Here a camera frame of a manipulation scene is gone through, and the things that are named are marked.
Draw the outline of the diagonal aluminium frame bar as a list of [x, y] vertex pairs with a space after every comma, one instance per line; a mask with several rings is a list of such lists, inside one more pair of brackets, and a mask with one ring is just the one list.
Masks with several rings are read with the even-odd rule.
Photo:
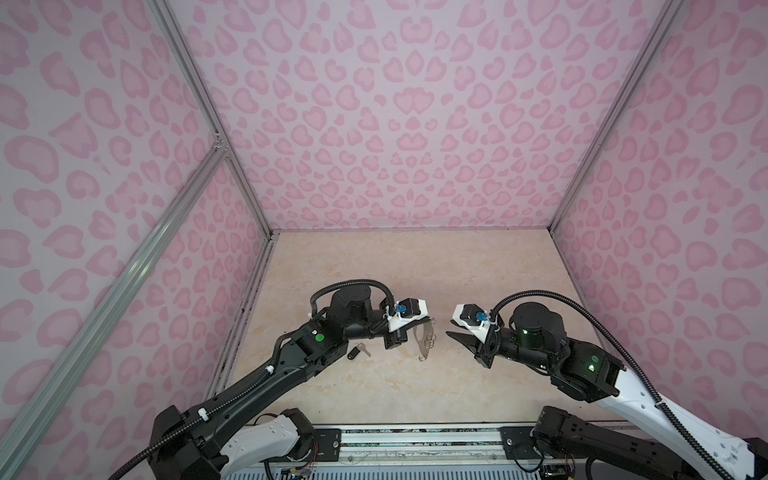
[[225, 146], [211, 149], [20, 410], [1, 442], [3, 479], [20, 474], [226, 155]]

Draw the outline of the right corner aluminium post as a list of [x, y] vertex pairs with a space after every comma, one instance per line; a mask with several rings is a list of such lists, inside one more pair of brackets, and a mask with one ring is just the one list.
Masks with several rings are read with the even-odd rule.
[[667, 0], [662, 4], [659, 15], [649, 30], [639, 49], [627, 75], [620, 84], [618, 93], [607, 110], [607, 113], [596, 131], [593, 141], [586, 150], [581, 163], [569, 183], [562, 202], [558, 206], [547, 230], [552, 238], [565, 222], [566, 216], [576, 202], [576, 197], [585, 184], [594, 165], [600, 159], [611, 135], [621, 123], [621, 119], [629, 108], [633, 97], [640, 89], [644, 77], [648, 74], [657, 57], [660, 55], [669, 36], [676, 28], [680, 17], [687, 8], [688, 1]]

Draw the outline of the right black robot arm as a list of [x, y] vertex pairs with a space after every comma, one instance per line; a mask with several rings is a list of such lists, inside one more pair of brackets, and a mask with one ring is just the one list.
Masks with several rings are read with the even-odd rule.
[[644, 432], [637, 438], [543, 407], [531, 432], [553, 456], [583, 456], [649, 479], [764, 479], [767, 443], [733, 436], [660, 394], [636, 369], [596, 344], [567, 335], [562, 317], [537, 302], [518, 305], [508, 325], [476, 304], [456, 306], [451, 338], [482, 366], [497, 358], [548, 377], [569, 398], [595, 404]]

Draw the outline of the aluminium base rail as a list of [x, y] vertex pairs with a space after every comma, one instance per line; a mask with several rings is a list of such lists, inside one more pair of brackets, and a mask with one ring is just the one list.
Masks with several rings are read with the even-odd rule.
[[533, 424], [348, 425], [337, 462], [316, 461], [315, 429], [299, 411], [243, 427], [225, 444], [231, 455], [219, 479], [594, 479], [600, 468], [637, 475], [623, 467], [583, 456], [546, 453], [538, 461], [505, 456], [503, 427], [528, 430]]

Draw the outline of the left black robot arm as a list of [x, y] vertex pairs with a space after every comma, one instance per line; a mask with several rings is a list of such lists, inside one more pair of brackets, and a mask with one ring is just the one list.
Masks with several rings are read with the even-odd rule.
[[396, 300], [371, 279], [323, 287], [309, 305], [308, 320], [282, 334], [264, 364], [185, 411], [170, 406], [157, 415], [144, 458], [156, 478], [221, 478], [232, 460], [226, 442], [281, 396], [345, 357], [351, 341], [380, 338], [393, 349], [430, 320], [425, 300]]

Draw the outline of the corner aluminium post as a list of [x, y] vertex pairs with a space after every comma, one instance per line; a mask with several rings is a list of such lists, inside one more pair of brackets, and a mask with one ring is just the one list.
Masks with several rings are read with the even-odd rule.
[[569, 183], [562, 202], [558, 206], [547, 230], [552, 238], [565, 222], [566, 216], [576, 202], [576, 197], [585, 184], [594, 165], [600, 159], [611, 135], [621, 123], [621, 119], [629, 108], [633, 97], [640, 89], [644, 77], [648, 74], [657, 57], [660, 55], [669, 36], [676, 28], [680, 17], [687, 8], [688, 1], [667, 0], [662, 4], [659, 15], [649, 30], [639, 49], [627, 75], [620, 84], [618, 93], [607, 110], [607, 113], [596, 131], [593, 141], [586, 150], [581, 163]]
[[203, 75], [194, 60], [189, 43], [185, 38], [171, 3], [165, 0], [149, 0], [147, 5], [169, 43], [171, 54], [177, 61], [192, 96], [208, 124], [209, 130], [214, 136], [216, 143], [225, 150], [226, 162], [235, 177], [238, 188], [245, 197], [246, 206], [256, 220], [261, 233], [266, 239], [270, 240], [273, 236], [273, 230], [269, 227], [255, 190], [246, 175], [241, 159], [217, 111], [210, 89], [207, 87]]

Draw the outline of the left corner aluminium post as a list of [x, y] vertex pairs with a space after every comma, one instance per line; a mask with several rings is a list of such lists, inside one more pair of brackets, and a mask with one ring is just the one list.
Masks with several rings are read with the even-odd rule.
[[185, 38], [171, 3], [165, 0], [149, 0], [147, 5], [169, 43], [171, 54], [177, 61], [192, 96], [208, 124], [209, 130], [214, 136], [216, 143], [225, 150], [226, 162], [235, 177], [238, 188], [245, 197], [246, 206], [256, 220], [261, 233], [266, 239], [270, 240], [273, 236], [273, 230], [269, 227], [255, 190], [246, 175], [241, 159], [217, 111], [210, 89], [207, 87], [203, 75], [194, 60], [189, 43]]

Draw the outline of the black headed key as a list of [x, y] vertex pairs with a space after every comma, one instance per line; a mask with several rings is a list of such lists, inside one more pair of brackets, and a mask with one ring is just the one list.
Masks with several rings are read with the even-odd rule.
[[359, 343], [356, 346], [354, 346], [348, 353], [347, 353], [347, 359], [352, 361], [355, 360], [360, 355], [366, 355], [368, 357], [371, 356], [371, 353], [368, 351], [366, 345], [364, 343]]

